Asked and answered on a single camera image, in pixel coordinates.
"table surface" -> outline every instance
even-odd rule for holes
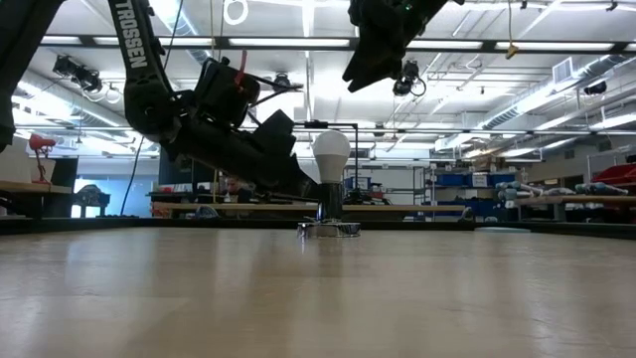
[[[0,239],[11,358],[636,356],[636,242],[138,228]]]
[[[599,203],[617,205],[635,205],[636,196],[607,196],[607,195],[562,195],[543,196],[537,198],[517,199],[517,205],[539,205],[539,204],[566,204],[566,203]]]
[[[155,209],[197,210],[207,206],[216,210],[246,210],[246,211],[316,211],[317,205],[304,204],[188,204],[188,203],[162,203],[153,202]],[[356,212],[444,212],[462,211],[463,205],[343,205],[344,211]]]
[[[55,193],[55,194],[72,194],[73,189],[59,185],[36,184],[36,183],[19,183],[0,180],[0,190],[16,193]]]

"robotic arm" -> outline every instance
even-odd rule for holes
[[[11,143],[11,95],[64,0],[0,1],[0,151]],[[361,41],[343,75],[350,91],[398,77],[406,45],[446,0],[351,0]],[[290,155],[294,122],[277,111],[239,130],[263,79],[207,59],[194,90],[173,91],[161,65],[148,0],[108,0],[126,66],[126,119],[170,156],[179,154],[252,182],[257,190],[314,198],[317,185]]]

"light bulb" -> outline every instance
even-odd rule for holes
[[[342,171],[349,159],[351,145],[347,136],[336,130],[327,130],[316,137],[313,145],[321,183],[340,183]]]

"ceiling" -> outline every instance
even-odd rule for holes
[[[179,0],[150,0],[158,15],[175,16]],[[509,25],[514,40],[524,41],[588,41],[633,42],[633,24],[636,22],[636,1],[621,1],[618,8],[606,11],[608,1],[529,1],[522,10],[521,2],[512,2],[512,22],[509,23],[508,3],[502,1],[467,1],[464,6],[447,3],[430,21],[422,35],[424,39],[471,39],[508,41]],[[190,35],[198,36],[284,36],[284,37],[356,37],[350,24],[348,1],[342,0],[246,0],[248,14],[237,25],[224,23],[222,0],[184,0],[183,15],[192,25]],[[240,16],[241,4],[229,6],[231,19]],[[170,36],[170,29],[153,17],[153,28],[158,36]],[[69,0],[60,9],[48,30],[48,35],[100,35],[113,36],[114,29],[106,1]],[[98,70],[100,77],[112,85],[106,94],[91,95],[96,105],[113,115],[123,116],[123,101],[118,91],[123,90],[125,71],[117,49],[77,47],[41,47],[33,58],[30,70],[46,79],[59,81],[59,85],[80,93],[80,89],[67,80],[60,80],[52,72],[58,55],[71,56],[90,69]],[[240,51],[223,50],[223,56],[235,66]],[[347,92],[341,75],[351,52],[321,52],[294,50],[252,50],[248,52],[246,70],[262,77],[288,73],[293,83],[310,89],[310,99],[302,97],[292,110],[295,120],[357,121],[372,126],[395,123],[402,128],[416,125],[445,125],[473,127],[467,115],[484,116],[522,93],[553,76],[553,66],[572,57],[575,66],[594,61],[590,55],[524,55],[506,60],[502,54],[462,53],[407,53],[406,60],[419,64],[427,92],[422,97],[395,97],[394,81],[385,80],[355,93]],[[634,69],[627,65],[605,74],[608,90],[605,96],[630,90],[636,86]],[[192,89],[200,72],[200,65],[184,50],[172,50],[166,70],[176,89]],[[279,98],[284,103],[285,94]],[[601,100],[601,96],[576,98],[575,90],[565,91],[552,100],[528,112],[538,123],[557,118]],[[621,103],[631,100],[624,98]],[[589,116],[598,115],[590,112]],[[516,127],[531,129],[527,120],[515,120]],[[410,136],[408,141],[433,142],[437,135]]]

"white light bulb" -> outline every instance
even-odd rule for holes
[[[351,152],[347,136],[336,130],[322,132],[316,137],[313,151],[321,183],[339,183]]]

